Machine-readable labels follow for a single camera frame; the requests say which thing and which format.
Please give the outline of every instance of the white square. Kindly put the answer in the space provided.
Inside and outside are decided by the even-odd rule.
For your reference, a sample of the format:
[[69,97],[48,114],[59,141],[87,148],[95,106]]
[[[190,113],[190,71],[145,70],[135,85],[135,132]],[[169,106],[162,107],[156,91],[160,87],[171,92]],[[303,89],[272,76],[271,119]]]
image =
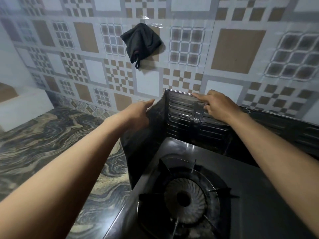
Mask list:
[[42,0],[42,2],[48,11],[62,11],[60,0]]
[[138,92],[151,96],[159,96],[160,73],[147,70],[145,74],[136,70],[136,83]]
[[215,90],[223,93],[225,96],[228,96],[233,100],[234,103],[237,103],[238,97],[241,93],[243,86],[242,85],[234,85],[229,83],[218,82],[214,80],[208,80],[207,86],[205,90],[205,94],[209,90]]
[[90,80],[106,85],[105,75],[102,63],[94,60],[85,60],[87,72],[89,73]]
[[29,54],[29,52],[26,49],[17,48],[18,53],[20,54],[22,60],[28,67],[37,68]]
[[97,11],[121,11],[120,0],[94,0]]
[[172,11],[209,11],[212,0],[172,0]]
[[18,0],[4,0],[8,8],[12,11],[21,10]]
[[313,124],[319,124],[319,100],[317,100],[302,119]]
[[298,0],[295,12],[318,12],[319,0]]
[[47,56],[52,64],[52,68],[56,73],[66,75],[64,65],[62,64],[61,57],[54,53],[47,53]]

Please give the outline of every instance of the swirl patterned countertop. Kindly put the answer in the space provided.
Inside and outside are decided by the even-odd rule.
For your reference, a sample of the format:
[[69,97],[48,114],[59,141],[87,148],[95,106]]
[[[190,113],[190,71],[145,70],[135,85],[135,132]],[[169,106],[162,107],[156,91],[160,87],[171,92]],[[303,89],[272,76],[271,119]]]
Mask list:
[[[0,200],[102,121],[58,107],[0,133]],[[130,191],[126,158],[118,141],[67,238],[103,238]]]

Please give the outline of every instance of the person's left hand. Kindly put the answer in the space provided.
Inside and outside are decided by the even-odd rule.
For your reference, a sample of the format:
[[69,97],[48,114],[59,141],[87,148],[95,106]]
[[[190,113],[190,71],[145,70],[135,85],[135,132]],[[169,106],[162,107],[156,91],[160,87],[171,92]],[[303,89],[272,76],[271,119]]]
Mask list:
[[137,131],[148,126],[149,120],[146,117],[146,110],[153,103],[154,99],[149,101],[139,101],[137,103],[130,104],[122,111],[125,116],[128,116],[130,129]]

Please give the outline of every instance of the person's left arm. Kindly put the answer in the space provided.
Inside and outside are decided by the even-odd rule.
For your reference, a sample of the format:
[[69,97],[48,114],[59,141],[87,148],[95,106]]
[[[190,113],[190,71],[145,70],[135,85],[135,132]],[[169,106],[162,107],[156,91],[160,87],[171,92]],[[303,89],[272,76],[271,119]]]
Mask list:
[[0,238],[65,238],[116,141],[148,126],[154,100],[131,104],[107,118],[0,203]]

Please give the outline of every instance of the person's right arm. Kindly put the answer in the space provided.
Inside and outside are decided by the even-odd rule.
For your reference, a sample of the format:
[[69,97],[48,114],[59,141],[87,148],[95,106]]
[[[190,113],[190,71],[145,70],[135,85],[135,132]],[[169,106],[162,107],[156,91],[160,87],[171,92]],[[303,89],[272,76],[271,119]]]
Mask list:
[[193,95],[234,129],[278,193],[319,238],[319,162],[258,124],[224,94]]

